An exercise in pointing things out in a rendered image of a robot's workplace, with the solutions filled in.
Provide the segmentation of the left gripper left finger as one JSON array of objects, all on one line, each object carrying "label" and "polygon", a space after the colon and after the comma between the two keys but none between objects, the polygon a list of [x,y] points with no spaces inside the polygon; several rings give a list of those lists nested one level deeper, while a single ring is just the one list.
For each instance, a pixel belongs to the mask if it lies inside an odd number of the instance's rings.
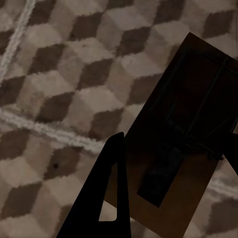
[{"label": "left gripper left finger", "polygon": [[[132,238],[124,138],[124,132],[108,138],[57,238]],[[117,218],[99,221],[115,163],[118,163]]]}]

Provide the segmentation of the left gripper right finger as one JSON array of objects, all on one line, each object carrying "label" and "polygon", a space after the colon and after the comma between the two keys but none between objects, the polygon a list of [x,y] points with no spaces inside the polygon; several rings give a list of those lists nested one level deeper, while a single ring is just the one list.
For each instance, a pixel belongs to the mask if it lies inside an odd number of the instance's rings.
[{"label": "left gripper right finger", "polygon": [[220,149],[238,175],[238,134],[225,132]]}]

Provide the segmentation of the mousetrap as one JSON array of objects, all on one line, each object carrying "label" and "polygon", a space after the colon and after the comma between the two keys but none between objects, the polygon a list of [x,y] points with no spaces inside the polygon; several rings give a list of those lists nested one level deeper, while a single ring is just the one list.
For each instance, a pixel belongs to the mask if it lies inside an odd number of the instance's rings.
[{"label": "mousetrap", "polygon": [[[183,238],[238,123],[238,61],[189,32],[124,138],[130,217]],[[118,163],[104,200],[117,208]]]}]

